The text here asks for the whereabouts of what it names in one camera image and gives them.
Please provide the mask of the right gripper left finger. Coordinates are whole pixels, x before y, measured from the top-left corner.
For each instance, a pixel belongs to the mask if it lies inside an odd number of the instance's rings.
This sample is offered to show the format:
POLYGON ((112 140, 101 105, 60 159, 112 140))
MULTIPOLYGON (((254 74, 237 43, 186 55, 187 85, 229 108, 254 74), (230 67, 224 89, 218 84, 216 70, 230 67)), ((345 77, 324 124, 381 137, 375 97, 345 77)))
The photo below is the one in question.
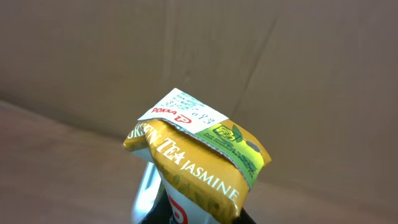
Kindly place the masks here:
POLYGON ((139 224, 173 224, 172 207, 163 184, 160 184, 154 205, 139 224))

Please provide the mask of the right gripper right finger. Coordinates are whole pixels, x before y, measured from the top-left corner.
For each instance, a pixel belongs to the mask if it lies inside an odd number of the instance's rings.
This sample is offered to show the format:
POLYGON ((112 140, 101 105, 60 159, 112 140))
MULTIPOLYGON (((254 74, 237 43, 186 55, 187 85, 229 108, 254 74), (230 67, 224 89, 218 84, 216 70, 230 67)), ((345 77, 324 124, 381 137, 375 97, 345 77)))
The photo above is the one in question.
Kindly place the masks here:
POLYGON ((245 209, 241 209, 240 215, 235 218, 232 224, 256 224, 256 222, 249 216, 245 209))

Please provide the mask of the yellow green sachet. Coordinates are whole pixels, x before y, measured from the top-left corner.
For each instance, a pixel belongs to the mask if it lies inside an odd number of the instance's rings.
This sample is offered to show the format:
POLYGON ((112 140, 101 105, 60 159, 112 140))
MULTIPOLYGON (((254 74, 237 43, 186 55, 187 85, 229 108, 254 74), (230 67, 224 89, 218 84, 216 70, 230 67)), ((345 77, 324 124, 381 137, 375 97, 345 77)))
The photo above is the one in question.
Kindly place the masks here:
POLYGON ((137 120, 124 147, 154 163, 174 223, 232 223, 271 161, 251 133, 177 88, 137 120))

